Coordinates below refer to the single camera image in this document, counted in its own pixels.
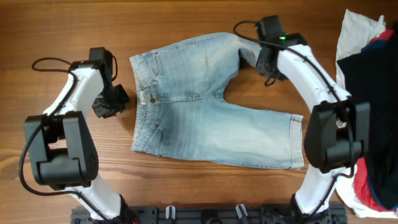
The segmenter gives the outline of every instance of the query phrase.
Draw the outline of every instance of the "wood grain surface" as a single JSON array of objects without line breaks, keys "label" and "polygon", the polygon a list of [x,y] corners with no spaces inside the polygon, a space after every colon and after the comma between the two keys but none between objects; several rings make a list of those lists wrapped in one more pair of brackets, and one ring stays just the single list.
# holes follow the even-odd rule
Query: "wood grain surface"
[{"label": "wood grain surface", "polygon": [[[130,205],[221,206],[288,203],[300,187],[308,163],[300,170],[260,170],[155,157],[130,150],[136,116],[136,87],[129,57],[198,35],[231,32],[240,20],[277,14],[287,32],[300,32],[323,67],[335,76],[336,45],[345,9],[387,25],[397,19],[398,1],[175,1],[0,3],[0,223],[69,223],[80,205],[70,196],[39,197],[25,191],[17,165],[25,144],[23,123],[54,101],[67,76],[30,69],[41,57],[86,60],[90,47],[106,47],[117,58],[119,75],[131,98],[123,114],[87,123],[99,155],[99,172]],[[253,27],[240,29],[255,37]],[[63,67],[45,63],[44,67]],[[228,102],[257,109],[309,112],[289,81],[266,88],[253,69],[241,70],[228,85]],[[40,190],[25,164],[28,183]],[[334,196],[332,201],[339,202]],[[393,223],[358,219],[350,223]]]}]

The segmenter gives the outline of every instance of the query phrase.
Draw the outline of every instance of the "jeans shorts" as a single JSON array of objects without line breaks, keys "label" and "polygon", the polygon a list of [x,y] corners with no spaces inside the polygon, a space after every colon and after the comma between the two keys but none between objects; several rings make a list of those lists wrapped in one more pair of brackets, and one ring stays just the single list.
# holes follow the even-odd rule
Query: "jeans shorts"
[{"label": "jeans shorts", "polygon": [[229,33],[184,40],[130,58],[137,88],[133,151],[263,169],[299,168],[301,115],[227,103],[239,60],[261,47]]}]

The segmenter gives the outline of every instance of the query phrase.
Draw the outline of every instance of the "white cloth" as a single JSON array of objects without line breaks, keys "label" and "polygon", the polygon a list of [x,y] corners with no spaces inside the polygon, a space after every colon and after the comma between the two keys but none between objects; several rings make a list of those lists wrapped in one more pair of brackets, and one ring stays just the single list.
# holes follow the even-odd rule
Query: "white cloth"
[{"label": "white cloth", "polygon": [[336,191],[344,203],[352,208],[359,218],[398,218],[396,212],[378,212],[365,206],[356,196],[354,191],[354,177],[347,179],[339,177],[336,181]]},{"label": "white cloth", "polygon": [[[384,16],[380,16],[379,21],[374,21],[365,16],[346,10],[341,33],[337,43],[336,61],[353,54],[358,54],[373,37],[378,37],[386,30]],[[345,89],[345,79],[336,62],[336,82]],[[352,208],[355,215],[359,218],[398,218],[396,212],[378,212],[365,206],[356,196],[354,191],[354,177],[347,179],[339,177],[336,182],[336,191],[344,203]]]},{"label": "white cloth", "polygon": [[[378,37],[386,30],[384,16],[380,16],[379,21],[374,21],[366,16],[350,12],[346,9],[341,33],[337,42],[336,61],[361,52],[373,37]],[[344,74],[336,62],[336,82],[337,85],[345,89]]]}]

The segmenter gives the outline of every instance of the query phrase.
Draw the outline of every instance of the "black cable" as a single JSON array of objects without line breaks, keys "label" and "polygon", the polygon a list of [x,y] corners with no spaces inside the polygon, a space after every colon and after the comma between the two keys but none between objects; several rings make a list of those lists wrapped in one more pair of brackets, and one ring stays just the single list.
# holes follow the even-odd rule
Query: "black cable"
[{"label": "black cable", "polygon": [[333,89],[333,87],[330,85],[330,83],[328,82],[328,80],[326,79],[326,77],[322,74],[321,71],[319,71],[319,69],[317,68],[317,66],[315,66],[306,56],[300,54],[299,52],[297,52],[296,50],[293,50],[289,47],[285,47],[283,45],[279,45],[279,44],[274,44],[271,42],[266,42],[266,41],[262,41],[262,40],[257,40],[254,38],[250,38],[250,37],[246,37],[244,35],[239,34],[238,32],[236,32],[236,28],[241,25],[241,24],[256,24],[257,21],[241,21],[238,22],[235,26],[234,26],[234,33],[241,38],[244,38],[246,40],[251,40],[254,42],[258,42],[260,44],[264,44],[265,46],[268,47],[275,47],[278,49],[282,49],[282,50],[288,50],[290,52],[292,52],[293,54],[299,56],[300,58],[302,58],[305,62],[307,62],[309,65],[311,65],[311,67],[313,67],[313,69],[315,69],[315,71],[319,74],[319,76],[321,76],[322,80],[325,82],[326,86],[329,88],[330,93],[336,98],[337,104],[339,109],[341,110],[341,114],[343,115],[343,119],[346,121],[346,127],[348,130],[348,140],[349,140],[349,159],[351,162],[351,170],[349,175],[343,174],[343,173],[339,173],[333,176],[333,180],[328,188],[328,191],[326,193],[326,195],[322,198],[322,200],[320,200],[320,203],[317,205],[317,207],[314,209],[314,211],[305,219],[303,220],[303,222],[309,220],[311,217],[314,216],[314,214],[316,214],[316,212],[319,210],[319,208],[325,203],[326,199],[328,198],[335,182],[337,181],[337,177],[346,177],[346,178],[352,178],[354,176],[354,138],[353,138],[353,131],[352,131],[352,127],[351,127],[351,123],[349,121],[348,118],[348,113],[347,111],[344,109],[343,103],[341,102],[341,100],[339,99],[339,97],[337,96],[335,90]]},{"label": "black cable", "polygon": [[114,74],[114,77],[112,77],[112,82],[116,79],[118,76],[118,61],[116,61],[116,57],[112,55],[112,58],[114,59],[114,66],[116,67],[116,73]]},{"label": "black cable", "polygon": [[39,196],[55,196],[55,195],[65,195],[65,194],[74,194],[76,195],[78,198],[82,199],[94,212],[96,212],[103,220],[107,221],[110,223],[110,221],[98,210],[95,208],[95,206],[87,200],[87,198],[85,198],[85,196],[81,193],[81,192],[76,192],[73,190],[67,190],[67,191],[62,191],[62,192],[39,192],[37,190],[32,189],[31,187],[29,187],[29,185],[27,184],[25,177],[24,177],[24,162],[25,162],[25,157],[26,154],[29,150],[30,145],[32,144],[34,138],[36,137],[36,135],[39,133],[39,131],[44,127],[44,124],[50,120],[56,112],[58,112],[63,105],[65,104],[65,102],[69,99],[70,95],[73,93],[74,89],[76,88],[76,84],[77,84],[77,76],[68,70],[64,70],[64,69],[46,69],[46,68],[35,68],[35,65],[41,61],[44,60],[58,60],[60,62],[64,62],[67,63],[69,65],[71,65],[70,62],[67,62],[66,60],[62,60],[60,58],[53,58],[53,57],[45,57],[45,58],[40,58],[38,60],[36,60],[35,62],[33,62],[32,64],[32,69],[35,71],[39,71],[39,72],[63,72],[63,73],[67,73],[67,74],[71,74],[73,77],[73,82],[72,82],[72,86],[70,87],[70,89],[68,90],[67,94],[63,97],[63,99],[61,100],[61,102],[58,104],[58,106],[54,109],[53,112],[51,112],[45,121],[42,121],[39,126],[34,130],[34,132],[30,135],[28,141],[25,144],[24,150],[22,150],[22,154],[21,154],[21,158],[19,160],[19,180],[22,184],[22,186],[24,186],[24,188],[29,191],[32,194],[36,194]]}]

